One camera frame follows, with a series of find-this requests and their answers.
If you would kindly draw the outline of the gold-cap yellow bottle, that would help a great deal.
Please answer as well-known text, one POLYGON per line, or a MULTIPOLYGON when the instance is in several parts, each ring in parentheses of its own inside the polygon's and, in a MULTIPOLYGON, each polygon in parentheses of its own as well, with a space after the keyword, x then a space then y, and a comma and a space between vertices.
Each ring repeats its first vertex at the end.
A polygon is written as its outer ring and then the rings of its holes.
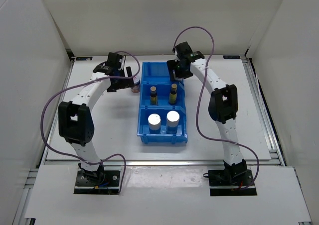
POLYGON ((174 105, 176 103, 176 99, 177 99, 177 84, 172 84, 171 88, 170 88, 170 94, 169 94, 169 100, 168 102, 171 105, 174 105))
POLYGON ((151 86, 150 88, 150 104, 153 106, 158 105, 158 95, 157 95, 157 89, 155 86, 151 86))

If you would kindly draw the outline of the silver-cap shaker bottle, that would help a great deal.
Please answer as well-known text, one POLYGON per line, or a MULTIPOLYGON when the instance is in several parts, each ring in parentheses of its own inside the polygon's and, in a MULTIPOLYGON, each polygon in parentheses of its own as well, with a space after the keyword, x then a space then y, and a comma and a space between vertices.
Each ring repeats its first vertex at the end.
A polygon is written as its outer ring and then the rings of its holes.
POLYGON ((161 128, 161 117, 157 113, 150 114, 148 117, 148 124, 150 130, 160 130, 161 128))
POLYGON ((166 115, 166 132, 176 134, 180 115, 177 111, 169 111, 166 115))

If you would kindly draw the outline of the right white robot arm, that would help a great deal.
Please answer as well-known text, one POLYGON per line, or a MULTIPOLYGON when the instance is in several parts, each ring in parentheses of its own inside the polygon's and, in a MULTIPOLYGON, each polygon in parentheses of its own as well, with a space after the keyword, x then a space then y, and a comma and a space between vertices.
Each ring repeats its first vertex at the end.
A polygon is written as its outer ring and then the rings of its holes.
POLYGON ((204 55, 194 52, 187 42, 175 46, 173 52, 175 59, 167 61, 170 79, 181 81, 196 76, 210 94, 208 113, 219 129, 224 151, 224 170, 217 179, 235 185, 243 180, 247 171, 236 132, 237 87, 220 79, 204 55))

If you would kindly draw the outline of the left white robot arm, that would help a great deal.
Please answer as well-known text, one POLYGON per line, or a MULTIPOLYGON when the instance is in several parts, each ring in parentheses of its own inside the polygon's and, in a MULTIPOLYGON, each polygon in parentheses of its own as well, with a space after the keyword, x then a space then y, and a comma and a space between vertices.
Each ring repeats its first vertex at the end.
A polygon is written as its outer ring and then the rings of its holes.
POLYGON ((109 53, 107 61, 94 68, 91 84, 84 85, 72 100, 61 102, 58 107, 59 135, 84 159, 79 168, 93 185, 103 183, 105 174, 92 142, 95 128, 91 111, 104 92, 116 92, 134 85, 132 71, 130 67, 124 69, 124 60, 123 55, 109 53))

